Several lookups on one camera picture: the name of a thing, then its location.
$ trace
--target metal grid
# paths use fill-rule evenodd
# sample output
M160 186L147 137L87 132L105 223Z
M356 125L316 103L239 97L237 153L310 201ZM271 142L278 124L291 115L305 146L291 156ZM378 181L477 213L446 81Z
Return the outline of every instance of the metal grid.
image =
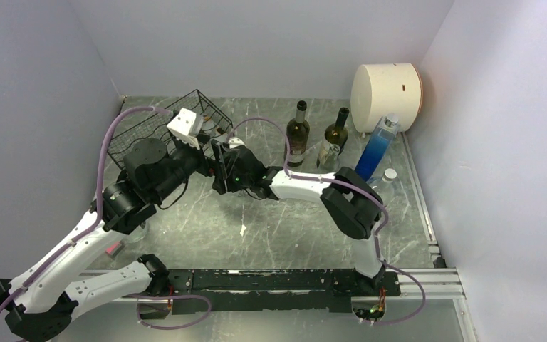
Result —
M108 155L112 158L116 166L123 170L125 168L123 163L124 156L135 143L145 138L157 138L161 140L167 145L169 154L172 153L175 150L175 138L167 129L167 124L182 108L202 115L204 121L202 123L201 134L206 134L211 139L221 137L231 130L231 120L204 94L196 89L165 107L165 109L171 111L169 115L151 112L145 120L113 137L108 146ZM206 144L203 152L205 157L213 158L213 152L210 150L209 144Z

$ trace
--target white cylinder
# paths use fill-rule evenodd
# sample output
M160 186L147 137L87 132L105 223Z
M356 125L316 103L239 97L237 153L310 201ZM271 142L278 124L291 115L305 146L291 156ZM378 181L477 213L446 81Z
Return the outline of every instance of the white cylinder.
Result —
M410 128L422 105L422 82L411 63L363 64L351 88L351 117L358 132L370 133L380 117L395 113L400 132Z

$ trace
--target dark glass bottle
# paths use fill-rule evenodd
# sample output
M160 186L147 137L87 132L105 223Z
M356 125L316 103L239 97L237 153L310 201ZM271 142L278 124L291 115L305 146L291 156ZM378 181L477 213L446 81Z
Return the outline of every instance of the dark glass bottle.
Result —
M334 169L338 156L343 152L347 138L349 138L349 132L345 128L345 121L347 121L348 116L349 108L342 107L338 110L336 122L328 126L324 132L324 139L316 161L316 166L322 171L336 171Z
M288 166L295 167L303 164L305 150L307 149L307 138L309 137L309 123L305 120L307 102L296 103L295 118L286 125L286 135L291 144L291 155L288 157Z

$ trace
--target blue bottle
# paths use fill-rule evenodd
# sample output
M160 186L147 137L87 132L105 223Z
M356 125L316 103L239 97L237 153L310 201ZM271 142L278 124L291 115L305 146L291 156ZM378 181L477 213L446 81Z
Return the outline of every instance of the blue bottle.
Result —
M364 181L370 179L389 145L391 145L393 138L397 135L397 131L400 130L399 121L399 117L394 113L383 116L378 120L372 136L370 136L366 148L355 166L355 173L362 177Z

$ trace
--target marble table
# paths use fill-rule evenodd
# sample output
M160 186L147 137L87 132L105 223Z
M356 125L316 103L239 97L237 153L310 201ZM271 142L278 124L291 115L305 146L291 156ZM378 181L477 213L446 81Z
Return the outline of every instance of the marble table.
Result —
M176 99L128 97L123 110L137 105L165 107ZM298 99L211 100L234 124L244 118L261 116L284 127L294 116ZM295 170L317 172L316 155L323 132L335 120L339 108L349 107L349 100L306 101L306 120L311 125L308 154ZM138 113L125 119L117 131L133 126L146 114ZM350 137L340 161L353 167L368 138L359 136L351 117L347 127ZM265 166L283 162L283 138L274 126L251 121L239 129L237 136ZM399 267L433 267L403 135L395 139L375 174L381 174L387 167L395 168L398 179L395 197L387 204L390 223L381 232L383 255ZM117 174L118 168L109 161L105 184L115 180ZM171 269L353 267L350 238L340 232L322 205L298 200L257 201L243 192L218 195L211 189L212 182L212 178L193 174L184 197L172 208L150 218L144 239L126 245L114 259L102 255L90 269L118 269L146 253L156 254ZM172 194L171 199L180 191Z

